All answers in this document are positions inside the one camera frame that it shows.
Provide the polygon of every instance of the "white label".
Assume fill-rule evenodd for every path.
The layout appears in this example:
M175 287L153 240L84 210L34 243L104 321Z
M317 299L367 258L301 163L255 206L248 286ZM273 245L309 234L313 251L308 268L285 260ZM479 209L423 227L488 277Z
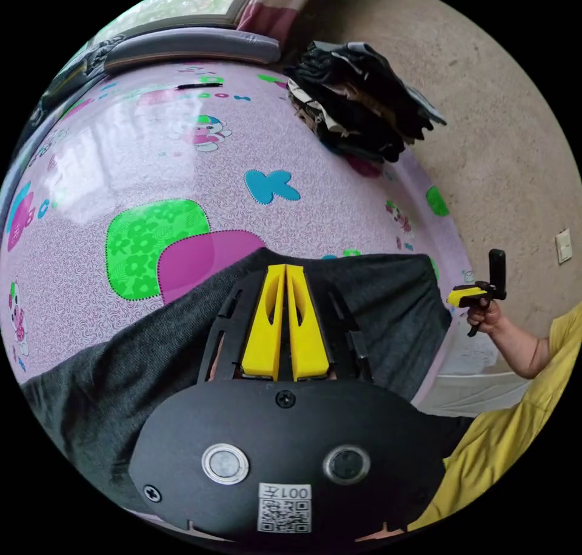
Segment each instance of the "white label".
M311 484L259 484L257 530L311 533Z

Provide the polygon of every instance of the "beige wall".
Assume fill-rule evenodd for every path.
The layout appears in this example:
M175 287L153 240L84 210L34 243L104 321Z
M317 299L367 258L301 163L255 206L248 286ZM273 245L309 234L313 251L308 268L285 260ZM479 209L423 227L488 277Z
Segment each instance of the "beige wall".
M507 253L504 309L540 336L582 299L582 184L566 138L520 66L439 0L311 0L290 45L366 41L447 118L413 150L440 188L473 262ZM570 228L574 257L554 237Z

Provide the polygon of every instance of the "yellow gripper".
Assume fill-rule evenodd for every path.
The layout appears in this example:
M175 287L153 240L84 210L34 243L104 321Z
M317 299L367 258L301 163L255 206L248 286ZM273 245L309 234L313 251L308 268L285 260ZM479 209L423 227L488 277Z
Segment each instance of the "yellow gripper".
M278 380L285 281L293 380L324 376L329 361L303 267L285 264L267 270L242 370L248 376Z
M456 287L451 291L449 297L447 298L447 302L449 305L453 305L454 307L464 308L463 304L461 303L464 298L475 298L481 294L487 295L487 291L477 286Z

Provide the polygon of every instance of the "gray blanket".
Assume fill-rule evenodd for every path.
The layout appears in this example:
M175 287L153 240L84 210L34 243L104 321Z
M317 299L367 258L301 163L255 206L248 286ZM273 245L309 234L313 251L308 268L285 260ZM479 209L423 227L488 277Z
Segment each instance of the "gray blanket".
M337 286L363 332L377 386L414 397L451 320L428 256L310 261L258 250L22 386L61 453L120 507L147 509L128 474L139 431L164 399L196 384L210 327L233 284L283 263ZM288 351L283 342L282 354Z

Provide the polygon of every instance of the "yellow shirt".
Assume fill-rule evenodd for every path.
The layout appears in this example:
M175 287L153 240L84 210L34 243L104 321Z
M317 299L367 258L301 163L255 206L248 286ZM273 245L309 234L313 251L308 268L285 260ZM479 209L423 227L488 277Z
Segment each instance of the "yellow shirt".
M409 531L444 519L479 498L527 450L560 399L582 342L582 302L552 323L551 361L513 408L475 418L455 451L430 505Z

